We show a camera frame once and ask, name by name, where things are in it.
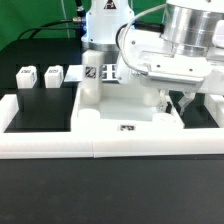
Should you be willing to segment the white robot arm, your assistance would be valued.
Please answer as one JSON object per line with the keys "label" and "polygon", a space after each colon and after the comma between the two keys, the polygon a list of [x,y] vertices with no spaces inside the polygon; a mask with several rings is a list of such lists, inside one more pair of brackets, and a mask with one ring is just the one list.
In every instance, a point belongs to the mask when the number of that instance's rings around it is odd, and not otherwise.
{"label": "white robot arm", "polygon": [[136,72],[147,87],[181,91],[184,109],[197,93],[224,94],[224,0],[166,0],[135,14],[128,0],[91,0],[86,48],[118,51],[117,78]]}

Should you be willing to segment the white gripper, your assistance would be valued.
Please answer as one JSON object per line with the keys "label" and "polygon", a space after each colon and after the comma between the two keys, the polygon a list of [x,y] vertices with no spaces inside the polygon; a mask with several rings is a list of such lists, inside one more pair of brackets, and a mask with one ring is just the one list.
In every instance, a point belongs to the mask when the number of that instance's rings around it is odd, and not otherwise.
{"label": "white gripper", "polygon": [[[224,94],[224,23],[216,25],[212,45],[203,56],[176,53],[174,44],[159,32],[124,27],[116,39],[118,81],[184,92],[178,102],[180,115],[195,99],[195,93]],[[159,110],[170,114],[172,104],[165,90],[159,92]]]}

